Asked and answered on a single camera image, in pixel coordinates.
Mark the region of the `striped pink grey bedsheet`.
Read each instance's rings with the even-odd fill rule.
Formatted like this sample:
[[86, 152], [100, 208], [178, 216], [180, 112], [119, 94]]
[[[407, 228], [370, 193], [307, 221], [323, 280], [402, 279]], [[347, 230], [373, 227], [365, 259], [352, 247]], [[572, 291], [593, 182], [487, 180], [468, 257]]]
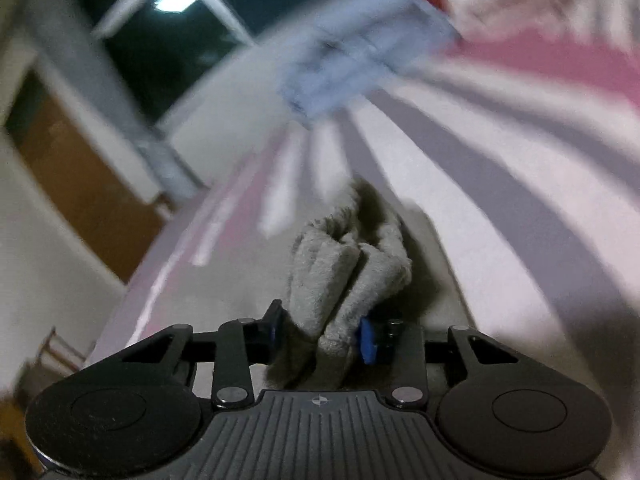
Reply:
[[201, 159], [245, 122], [254, 150], [185, 204], [99, 336], [98, 362], [176, 323], [285, 300], [304, 225], [362, 179], [404, 220], [413, 279], [390, 300], [474, 326], [639, 408], [639, 0], [445, 0], [461, 38], [313, 122], [280, 93], [322, 0], [209, 78]]

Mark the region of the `window with white frame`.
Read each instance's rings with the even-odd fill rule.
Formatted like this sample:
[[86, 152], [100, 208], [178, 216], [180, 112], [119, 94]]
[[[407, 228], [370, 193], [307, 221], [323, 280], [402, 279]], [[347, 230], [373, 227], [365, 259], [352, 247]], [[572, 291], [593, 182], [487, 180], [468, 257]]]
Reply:
[[150, 122], [230, 53], [308, 1], [78, 0]]

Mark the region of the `grey curtain left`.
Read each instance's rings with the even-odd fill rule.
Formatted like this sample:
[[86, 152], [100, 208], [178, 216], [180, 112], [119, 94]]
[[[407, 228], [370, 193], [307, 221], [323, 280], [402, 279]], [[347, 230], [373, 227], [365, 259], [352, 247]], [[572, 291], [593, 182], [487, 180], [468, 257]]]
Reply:
[[25, 0], [22, 18], [32, 39], [61, 75], [134, 148], [176, 204], [202, 182], [140, 112], [85, 15], [73, 0]]

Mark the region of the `wooden chair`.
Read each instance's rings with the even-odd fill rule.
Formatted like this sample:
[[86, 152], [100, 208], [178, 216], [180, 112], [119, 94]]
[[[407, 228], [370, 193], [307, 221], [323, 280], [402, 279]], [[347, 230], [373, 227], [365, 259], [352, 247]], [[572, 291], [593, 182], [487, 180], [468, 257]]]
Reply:
[[78, 372], [93, 348], [94, 344], [88, 352], [77, 350], [52, 327], [36, 355], [18, 372], [11, 392], [1, 395], [1, 444], [13, 443], [36, 474], [42, 467], [26, 436], [25, 416], [29, 403], [45, 388]]

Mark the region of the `grey fleece pants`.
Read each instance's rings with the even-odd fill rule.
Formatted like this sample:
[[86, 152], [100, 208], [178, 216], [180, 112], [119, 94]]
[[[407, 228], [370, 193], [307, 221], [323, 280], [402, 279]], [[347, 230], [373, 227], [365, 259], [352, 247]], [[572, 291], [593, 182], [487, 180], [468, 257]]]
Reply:
[[357, 179], [294, 240], [284, 307], [284, 343], [266, 371], [273, 389], [332, 390], [356, 354], [360, 322], [412, 281], [401, 218]]

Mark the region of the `brown wooden door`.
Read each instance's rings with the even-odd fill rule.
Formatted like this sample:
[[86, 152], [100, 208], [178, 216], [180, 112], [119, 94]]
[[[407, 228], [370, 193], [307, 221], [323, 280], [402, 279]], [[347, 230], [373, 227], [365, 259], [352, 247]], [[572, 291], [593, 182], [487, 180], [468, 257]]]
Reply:
[[129, 282], [164, 226], [158, 213], [93, 151], [32, 70], [4, 126], [65, 221], [108, 270]]

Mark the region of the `folded light blue duvet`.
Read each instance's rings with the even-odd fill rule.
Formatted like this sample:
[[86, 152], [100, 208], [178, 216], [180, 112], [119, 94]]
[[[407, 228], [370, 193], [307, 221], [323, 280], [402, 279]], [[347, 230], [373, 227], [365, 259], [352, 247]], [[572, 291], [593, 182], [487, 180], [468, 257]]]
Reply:
[[293, 38], [280, 93], [308, 124], [460, 38], [445, 12], [426, 0], [331, 0]]

